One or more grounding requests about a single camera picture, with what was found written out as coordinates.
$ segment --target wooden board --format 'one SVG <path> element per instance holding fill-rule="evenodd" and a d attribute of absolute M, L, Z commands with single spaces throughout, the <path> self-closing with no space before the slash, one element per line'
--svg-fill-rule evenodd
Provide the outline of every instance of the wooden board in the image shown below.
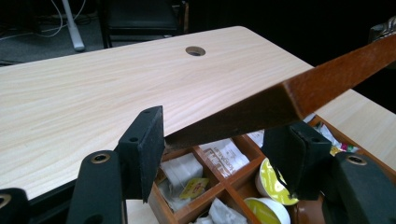
<path fill-rule="evenodd" d="M 146 108 L 163 105 L 168 135 L 309 68 L 243 27 L 2 67 L 0 188 L 33 198 L 76 178 Z"/>
<path fill-rule="evenodd" d="M 396 115 L 350 90 L 317 112 L 338 133 L 396 170 Z"/>
<path fill-rule="evenodd" d="M 382 38 L 285 79 L 171 133 L 165 136 L 166 148 L 171 150 L 197 146 L 304 119 L 396 61 L 396 51 L 389 49 L 396 49 L 396 35 Z"/>

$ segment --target cable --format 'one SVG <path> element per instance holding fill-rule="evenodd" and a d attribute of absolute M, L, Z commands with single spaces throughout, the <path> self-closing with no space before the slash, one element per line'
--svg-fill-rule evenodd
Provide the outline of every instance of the cable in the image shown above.
<path fill-rule="evenodd" d="M 13 38 L 13 37 L 17 37 L 17 36 L 21 36 L 21 35 L 38 35 L 38 36 L 41 36 L 41 37 L 54 37 L 54 36 L 56 36 L 57 34 L 59 34 L 59 32 L 61 32 L 62 28 L 64 28 L 65 26 L 67 26 L 67 24 L 64 25 L 64 20 L 63 20 L 63 18 L 62 18 L 62 14 L 61 14 L 61 11 L 59 10 L 59 8 L 56 6 L 56 4 L 53 2 L 53 0 L 50 0 L 50 1 L 51 1 L 51 3 L 54 5 L 56 11 L 58 12 L 58 16 L 59 16 L 59 18 L 61 19 L 61 24 L 60 24 L 59 27 L 57 27 L 57 28 L 44 30 L 44 31 L 42 31 L 42 32 L 45 33 L 45 32 L 49 32 L 49 31 L 57 30 L 54 34 L 52 34 L 52 35 L 39 35 L 39 34 L 35 34 L 35 33 L 33 33 L 33 32 L 29 32 L 29 33 L 24 33 L 24 34 L 6 36 L 6 37 L 3 37 L 3 38 L 0 38 L 0 41 L 5 40 L 5 39 L 10 39 L 10 38 Z M 76 18 L 79 16 L 79 14 L 82 12 L 82 9 L 85 7 L 85 3 L 86 3 L 86 0 L 84 0 L 84 1 L 82 2 L 82 6 L 81 6 L 81 8 L 80 8 L 78 14 L 76 15 L 75 18 L 73 18 L 74 21 L 75 21 Z"/>
<path fill-rule="evenodd" d="M 17 64 L 17 63 L 22 63 L 22 62 L 16 62 L 16 61 L 9 61 L 9 60 L 0 59 L 0 66 L 9 66 L 9 65 Z"/>
<path fill-rule="evenodd" d="M 61 18 L 61 25 L 60 25 L 58 28 L 55 28 L 55 29 L 58 29 L 58 31 L 55 32 L 55 33 L 52 34 L 52 35 L 39 35 L 39 34 L 37 34 L 37 35 L 39 35 L 39 36 L 41 36 L 41 37 L 53 37 L 53 36 L 59 34 L 59 32 L 61 32 L 62 28 L 64 28 L 64 20 L 62 19 L 61 11 L 60 11 L 59 8 L 56 6 L 56 4 L 53 2 L 53 0 L 50 0 L 50 1 L 51 1 L 51 3 L 55 6 L 56 11 L 58 12 L 59 17 Z M 52 30 L 55 30 L 55 29 L 49 29 L 49 30 L 42 31 L 42 32 L 48 32 L 48 31 L 52 31 Z"/>
<path fill-rule="evenodd" d="M 76 20 L 76 25 L 88 25 L 90 24 L 93 20 L 96 20 L 97 17 L 95 16 L 90 16 L 88 14 L 83 14 L 85 16 L 84 18 L 79 18 Z"/>

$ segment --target desk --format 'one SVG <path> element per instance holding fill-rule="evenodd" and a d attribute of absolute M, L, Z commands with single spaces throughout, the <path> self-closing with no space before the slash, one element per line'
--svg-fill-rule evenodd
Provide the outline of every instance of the desk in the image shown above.
<path fill-rule="evenodd" d="M 396 174 L 395 114 L 352 90 L 329 102 L 316 114 Z"/>
<path fill-rule="evenodd" d="M 206 54 L 191 56 L 189 46 Z M 22 188 L 32 199 L 75 179 L 81 160 L 113 149 L 146 108 L 163 105 L 168 135 L 309 68 L 244 27 L 0 68 L 0 189 Z M 386 116 L 394 124 L 394 114 Z M 136 203 L 129 203 L 130 218 L 155 222 Z"/>

